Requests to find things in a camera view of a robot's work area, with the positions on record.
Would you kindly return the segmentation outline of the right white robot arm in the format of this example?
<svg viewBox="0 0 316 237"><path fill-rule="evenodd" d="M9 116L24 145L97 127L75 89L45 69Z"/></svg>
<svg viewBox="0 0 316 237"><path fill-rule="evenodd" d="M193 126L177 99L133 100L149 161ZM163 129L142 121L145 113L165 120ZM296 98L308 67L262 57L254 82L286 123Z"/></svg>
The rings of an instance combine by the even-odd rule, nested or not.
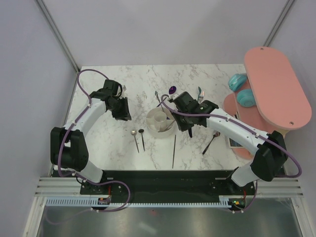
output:
<svg viewBox="0 0 316 237"><path fill-rule="evenodd" d="M226 182L231 194L238 194L245 185L256 180L272 181L288 159L283 135L277 131L268 133L251 127L209 100L199 103L188 92L170 102L176 108L172 115L179 130L190 130L195 125L209 127L239 143L254 156L251 162L235 169Z"/></svg>

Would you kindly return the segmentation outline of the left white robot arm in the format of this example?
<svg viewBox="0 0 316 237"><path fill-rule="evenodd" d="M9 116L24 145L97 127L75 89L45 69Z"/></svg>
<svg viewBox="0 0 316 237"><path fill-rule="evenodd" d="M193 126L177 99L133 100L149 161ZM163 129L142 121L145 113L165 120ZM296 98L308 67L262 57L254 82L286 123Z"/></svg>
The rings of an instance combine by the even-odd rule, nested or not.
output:
<svg viewBox="0 0 316 237"><path fill-rule="evenodd" d="M76 172L91 181L97 194L108 190L108 181L103 179L103 170L89 160L85 137L95 122L110 111L116 120L129 121L128 98L123 94L124 85L107 79L102 88L88 95L87 104L73 122L63 127L54 127L50 133L50 161L58 168Z"/></svg>

